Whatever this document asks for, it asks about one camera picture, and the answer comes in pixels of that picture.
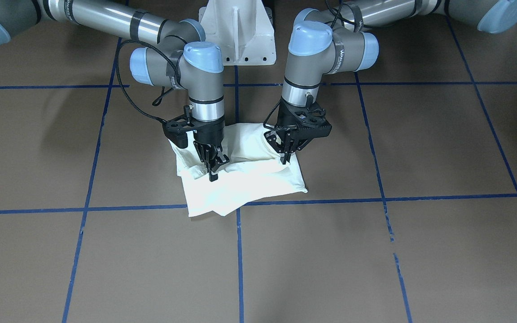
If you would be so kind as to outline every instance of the blue tape line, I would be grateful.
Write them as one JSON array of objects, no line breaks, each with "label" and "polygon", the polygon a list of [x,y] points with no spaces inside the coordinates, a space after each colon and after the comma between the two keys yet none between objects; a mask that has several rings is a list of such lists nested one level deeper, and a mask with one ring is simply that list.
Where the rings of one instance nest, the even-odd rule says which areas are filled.
[{"label": "blue tape line", "polygon": [[355,72],[356,86],[359,90],[360,105],[363,108],[364,124],[367,127],[368,142],[370,143],[370,150],[372,157],[374,158],[374,166],[376,168],[376,179],[378,180],[378,187],[380,188],[380,197],[382,199],[382,207],[384,207],[384,216],[386,217],[386,225],[388,226],[388,233],[390,233],[390,242],[394,242],[394,231],[392,225],[390,225],[390,217],[388,216],[388,206],[386,205],[386,197],[384,196],[384,188],[382,186],[382,178],[380,177],[380,169],[378,167],[378,160],[376,159],[376,151],[374,150],[374,143],[372,141],[372,133],[370,131],[370,124],[368,123],[368,116],[366,112],[366,106],[364,104],[363,90],[360,86],[359,74]]},{"label": "blue tape line", "polygon": [[238,65],[234,66],[234,123],[239,122],[238,114]]},{"label": "blue tape line", "polygon": [[343,200],[303,200],[303,201],[261,201],[249,202],[245,206],[261,205],[303,205],[303,204],[344,204],[344,203],[369,203],[382,202],[381,198],[353,198]]},{"label": "blue tape line", "polygon": [[[470,196],[409,196],[409,197],[387,197],[386,202],[405,201],[439,201],[439,200],[476,200],[486,198],[516,198],[516,193],[511,194],[475,194]],[[267,205],[308,205],[308,204],[348,204],[348,203],[372,203],[382,202],[381,198],[353,198],[342,200],[302,200],[302,201],[259,201],[249,202],[245,206],[267,206]],[[95,206],[95,207],[66,207],[63,209],[16,209],[0,210],[0,214],[31,214],[31,213],[67,213],[67,212],[99,212],[99,211],[132,211],[132,210],[166,210],[186,209],[186,204],[168,205],[137,205],[137,206]]]},{"label": "blue tape line", "polygon": [[25,210],[0,210],[0,214],[33,214],[33,213],[68,213],[82,212],[84,207],[66,207],[63,209],[25,209]]},{"label": "blue tape line", "polygon": [[517,82],[475,82],[482,85],[517,85]]},{"label": "blue tape line", "polygon": [[242,232],[241,232],[241,209],[237,209],[237,250],[238,250],[238,321],[245,323],[245,299],[243,295],[242,275]]},{"label": "blue tape line", "polygon": [[[517,82],[475,82],[476,84],[482,85],[517,85]],[[354,86],[356,82],[333,82],[333,83],[320,83],[321,86]],[[226,87],[235,87],[233,83],[223,84]],[[472,82],[360,82],[360,85],[472,85]],[[238,87],[269,87],[269,86],[283,86],[282,83],[239,83]]]},{"label": "blue tape line", "polygon": [[490,130],[492,131],[492,135],[494,136],[494,140],[496,141],[496,145],[498,146],[500,155],[502,156],[502,159],[504,160],[504,164],[506,166],[506,169],[508,170],[508,174],[510,176],[510,179],[512,180],[512,184],[517,193],[516,179],[513,176],[512,168],[510,167],[508,159],[506,158],[504,149],[502,149],[502,145],[501,145],[500,139],[498,138],[498,135],[496,133],[496,129],[494,129],[494,125],[492,124],[492,119],[490,118],[488,109],[486,109],[486,105],[484,104],[484,100],[482,99],[482,94],[480,94],[480,90],[478,90],[478,86],[476,85],[476,82],[474,81],[474,75],[472,74],[472,70],[470,69],[468,62],[466,61],[466,56],[464,55],[464,51],[462,51],[462,47],[460,46],[460,43],[458,42],[458,37],[456,37],[456,33],[454,32],[454,28],[452,27],[451,21],[448,17],[446,17],[446,21],[448,24],[448,28],[450,28],[452,37],[454,37],[454,42],[456,43],[456,47],[458,48],[458,51],[460,52],[460,57],[462,57],[462,60],[464,61],[464,66],[466,67],[466,71],[468,72],[468,75],[470,76],[470,80],[472,80],[472,85],[474,86],[474,89],[476,90],[476,95],[478,96],[478,100],[480,100],[480,106],[482,107],[482,110],[484,111],[484,116],[486,116],[486,121],[488,121],[488,125],[490,126]]},{"label": "blue tape line", "polygon": [[186,204],[169,204],[169,205],[139,205],[139,206],[95,206],[88,207],[90,212],[101,211],[134,211],[134,210],[171,210],[186,209]]},{"label": "blue tape line", "polygon": [[361,85],[472,85],[472,82],[360,82]]},{"label": "blue tape line", "polygon": [[252,87],[252,86],[283,86],[282,83],[247,83],[247,84],[238,84],[240,87]]},{"label": "blue tape line", "polygon": [[517,197],[516,193],[511,194],[474,194],[471,196],[411,196],[411,197],[387,197],[388,202],[404,201],[437,201],[437,200],[473,200],[482,198],[512,198]]},{"label": "blue tape line", "polygon": [[406,285],[404,284],[404,277],[402,277],[402,272],[400,271],[400,260],[398,260],[396,253],[394,253],[394,262],[396,263],[396,271],[398,272],[398,280],[400,281],[400,290],[402,290],[402,298],[404,299],[404,307],[406,308],[406,318],[408,319],[408,323],[412,323],[412,313],[410,312],[410,305],[408,304]]},{"label": "blue tape line", "polygon": [[[121,38],[117,41],[117,47],[121,44]],[[107,116],[107,111],[109,110],[109,101],[111,100],[111,92],[113,90],[113,80],[115,78],[115,60],[113,59],[113,68],[111,70],[111,78],[109,80],[109,89],[107,90],[107,97],[105,98],[105,106],[103,107],[103,116],[101,118],[101,126],[99,127],[99,135],[97,137],[97,144],[95,146],[95,157],[93,159],[93,166],[91,169],[91,175],[89,177],[89,186],[87,197],[85,199],[85,208],[89,207],[89,203],[91,201],[91,194],[93,189],[93,181],[95,179],[95,171],[97,170],[97,160],[99,159],[99,150],[101,149],[101,135],[103,134],[103,127],[105,126],[105,117]],[[69,288],[67,290],[67,296],[65,300],[65,308],[63,310],[63,320],[62,323],[67,322],[67,315],[69,315],[69,306],[71,303],[71,296],[73,294],[73,285],[75,281],[75,276],[77,274],[77,265],[79,264],[79,254],[81,252],[81,244],[83,243],[83,232],[85,228],[85,223],[87,222],[87,214],[88,211],[84,211],[83,216],[81,218],[81,226],[79,229],[79,237],[77,239],[77,247],[75,248],[75,256],[73,259],[73,268],[71,269],[71,277],[69,281]]]},{"label": "blue tape line", "polygon": [[[34,88],[119,88],[119,84],[99,84],[99,85],[26,85],[26,86],[0,86],[0,90],[31,90]],[[123,87],[130,87],[129,84],[123,84]]]}]

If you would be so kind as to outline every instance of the blue tape grid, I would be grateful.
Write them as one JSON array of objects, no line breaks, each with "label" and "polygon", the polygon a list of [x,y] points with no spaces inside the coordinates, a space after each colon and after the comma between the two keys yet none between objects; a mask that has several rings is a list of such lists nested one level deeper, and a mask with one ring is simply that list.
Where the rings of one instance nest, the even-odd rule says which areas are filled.
[{"label": "blue tape grid", "polygon": [[[340,82],[340,83],[322,83],[323,86],[356,86],[357,90],[359,92],[359,98],[361,101],[361,106],[363,109],[363,115],[365,120],[365,125],[367,127],[368,131],[368,137],[369,137],[369,144],[371,147],[371,153],[373,155],[373,158],[375,160],[375,168],[377,173],[377,181],[380,188],[380,198],[365,198],[365,199],[343,199],[343,200],[305,200],[305,201],[261,201],[261,202],[251,202],[246,204],[246,206],[261,206],[261,205],[302,205],[302,204],[343,204],[343,203],[367,203],[367,202],[382,202],[384,206],[384,213],[386,216],[386,224],[388,226],[388,230],[390,233],[390,239],[391,241],[394,241],[394,232],[392,230],[392,227],[390,225],[390,220],[388,218],[388,209],[387,209],[387,202],[394,202],[394,201],[434,201],[434,200],[465,200],[465,199],[484,199],[484,198],[517,198],[517,182],[515,180],[515,177],[513,175],[513,172],[511,170],[511,167],[509,166],[509,162],[507,160],[507,157],[504,153],[504,150],[501,146],[500,140],[497,136],[497,133],[494,129],[494,125],[492,124],[490,115],[488,113],[488,110],[486,109],[486,105],[484,104],[484,101],[482,99],[482,95],[480,94],[480,91],[478,89],[478,85],[505,85],[505,86],[515,86],[517,85],[517,82],[476,82],[474,80],[472,71],[470,70],[470,67],[468,65],[468,62],[466,60],[466,57],[464,55],[464,52],[462,51],[462,48],[460,46],[460,43],[457,39],[457,36],[454,32],[453,27],[451,26],[451,21],[447,18],[447,25],[449,29],[451,30],[451,34],[453,36],[453,39],[456,43],[456,46],[458,48],[458,51],[460,52],[460,55],[462,57],[462,60],[464,61],[464,65],[466,67],[466,70],[470,77],[470,82],[361,82],[359,80],[359,76],[357,73],[355,73],[355,81],[356,82]],[[281,83],[249,83],[249,84],[239,84],[238,82],[238,66],[235,66],[235,84],[224,84],[226,87],[234,87],[235,88],[235,101],[236,101],[236,122],[239,122],[239,87],[266,87],[266,86],[282,86]],[[18,209],[18,210],[0,210],[0,214],[26,214],[26,213],[62,213],[62,212],[82,212],[82,221],[80,225],[80,231],[79,231],[79,237],[78,237],[78,243],[74,255],[74,264],[70,276],[70,284],[66,296],[66,304],[64,307],[64,313],[63,313],[63,319],[62,322],[66,323],[69,306],[70,306],[70,299],[72,297],[72,291],[74,286],[74,279],[76,276],[76,270],[79,260],[79,254],[81,250],[81,245],[83,241],[83,231],[84,226],[86,223],[86,218],[88,212],[93,211],[115,211],[115,210],[154,210],[154,209],[184,209],[187,206],[186,205],[146,205],[146,206],[106,206],[106,207],[90,207],[90,199],[92,194],[92,187],[93,187],[93,180],[95,176],[96,166],[97,166],[97,160],[99,157],[99,150],[101,147],[101,135],[103,131],[103,126],[105,125],[105,117],[108,111],[109,107],[109,100],[111,96],[111,90],[113,88],[118,88],[119,85],[113,84],[114,79],[114,72],[115,72],[115,65],[113,63],[113,69],[111,72],[111,78],[109,84],[90,84],[90,85],[48,85],[48,86],[0,86],[0,90],[8,90],[8,89],[39,89],[39,88],[107,88],[107,98],[105,100],[105,107],[103,109],[103,116],[101,121],[101,126],[99,128],[99,135],[98,140],[96,144],[95,149],[95,157],[94,162],[92,166],[92,174],[90,176],[90,182],[88,186],[88,194],[86,197],[86,202],[84,207],[67,207],[67,208],[51,208],[51,209]],[[382,187],[382,182],[380,178],[380,171],[378,166],[378,161],[376,158],[376,152],[374,150],[373,142],[372,142],[372,134],[371,129],[368,122],[368,117],[365,109],[364,104],[364,98],[361,86],[398,86],[398,85],[469,85],[474,86],[474,89],[476,90],[476,94],[478,96],[478,100],[480,101],[480,106],[482,107],[482,110],[484,111],[484,115],[486,117],[486,120],[488,122],[488,125],[490,127],[490,130],[492,132],[492,135],[494,136],[494,139],[496,141],[496,145],[500,151],[500,155],[502,159],[504,160],[505,167],[507,168],[508,174],[511,178],[511,181],[513,183],[513,186],[515,188],[516,193],[515,194],[478,194],[478,195],[469,195],[469,196],[408,196],[408,197],[392,197],[387,198],[384,194],[384,189]],[[243,262],[242,262],[242,223],[241,223],[241,209],[237,210],[237,250],[238,250],[238,285],[239,285],[239,313],[240,313],[240,322],[244,322],[244,295],[243,295]],[[394,262],[396,264],[396,270],[398,272],[399,281],[400,281],[400,288],[403,295],[404,300],[404,306],[406,308],[407,313],[407,319],[409,323],[412,323],[412,314],[410,311],[410,305],[408,303],[408,296],[406,293],[406,286],[404,284],[404,278],[402,276],[402,272],[400,270],[400,260],[398,256],[394,253]]]},{"label": "blue tape grid", "polygon": [[468,75],[470,76],[472,85],[474,86],[474,89],[476,90],[476,95],[478,96],[478,100],[480,100],[480,106],[482,107],[482,110],[484,111],[484,116],[486,116],[486,120],[488,121],[488,126],[490,127],[490,130],[492,131],[492,135],[494,136],[496,145],[497,145],[498,149],[500,150],[500,155],[502,156],[502,159],[504,160],[505,167],[508,170],[508,174],[512,180],[512,184],[517,193],[516,179],[513,176],[512,168],[510,168],[508,159],[506,158],[506,155],[504,153],[504,149],[502,149],[500,139],[498,138],[496,130],[494,129],[494,125],[492,124],[492,119],[490,118],[490,114],[488,113],[488,110],[486,109],[486,105],[484,104],[484,100],[482,99],[482,95],[480,94],[480,90],[478,90],[478,84],[476,84],[476,81],[474,80],[474,75],[472,74],[472,71],[470,70],[470,66],[468,65],[468,62],[466,61],[466,56],[464,55],[464,51],[462,51],[462,47],[460,46],[460,43],[458,42],[458,37],[456,37],[456,33],[454,32],[454,28],[452,27],[452,23],[448,17],[446,18],[446,22],[448,24],[448,28],[450,28],[452,37],[454,38],[454,42],[456,43],[456,47],[458,47],[458,51],[460,52],[460,57],[462,57],[462,60],[464,61],[464,66],[466,67],[466,71],[468,72]]}]

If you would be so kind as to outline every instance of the white towel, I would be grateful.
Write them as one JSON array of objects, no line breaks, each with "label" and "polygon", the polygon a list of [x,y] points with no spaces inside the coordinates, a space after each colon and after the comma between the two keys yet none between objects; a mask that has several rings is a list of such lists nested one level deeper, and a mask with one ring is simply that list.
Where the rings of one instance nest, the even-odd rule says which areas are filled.
[{"label": "white towel", "polygon": [[183,180],[189,217],[210,211],[225,216],[244,204],[270,196],[308,192],[298,159],[283,165],[280,156],[263,136],[261,123],[238,123],[224,128],[222,148],[230,163],[219,168],[218,180],[209,182],[188,133],[189,146],[171,147],[177,155],[177,176]]}]

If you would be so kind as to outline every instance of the white metal base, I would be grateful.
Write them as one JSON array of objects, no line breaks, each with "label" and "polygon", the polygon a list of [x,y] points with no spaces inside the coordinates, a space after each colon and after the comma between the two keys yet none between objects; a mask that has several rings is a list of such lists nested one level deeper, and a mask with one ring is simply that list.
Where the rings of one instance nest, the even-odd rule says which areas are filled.
[{"label": "white metal base", "polygon": [[209,0],[199,10],[207,41],[221,48],[223,65],[272,65],[275,30],[261,0]]}]

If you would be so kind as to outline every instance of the robotic arm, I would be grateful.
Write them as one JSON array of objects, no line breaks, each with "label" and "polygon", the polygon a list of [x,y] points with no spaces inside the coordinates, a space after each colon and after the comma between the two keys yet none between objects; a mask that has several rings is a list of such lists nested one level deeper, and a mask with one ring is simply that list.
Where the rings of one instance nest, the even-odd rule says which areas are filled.
[{"label": "robotic arm", "polygon": [[210,180],[217,179],[218,168],[228,163],[221,147],[223,65],[220,49],[205,42],[199,22],[175,22],[108,0],[0,0],[0,45],[41,20],[70,21],[130,39],[125,43],[149,45],[131,55],[135,80],[189,91],[182,116],[170,121],[152,117],[162,123],[166,137],[179,148],[188,146],[187,132],[194,131],[193,144],[201,162]]},{"label": "robotic arm", "polygon": [[[517,0],[354,0],[328,10],[308,8],[294,21],[281,99],[263,123],[267,142],[290,161],[332,126],[316,103],[324,74],[372,67],[379,53],[376,37],[364,32],[417,14],[445,14],[480,31],[500,33],[517,23]],[[275,126],[267,120],[279,108]]]}]

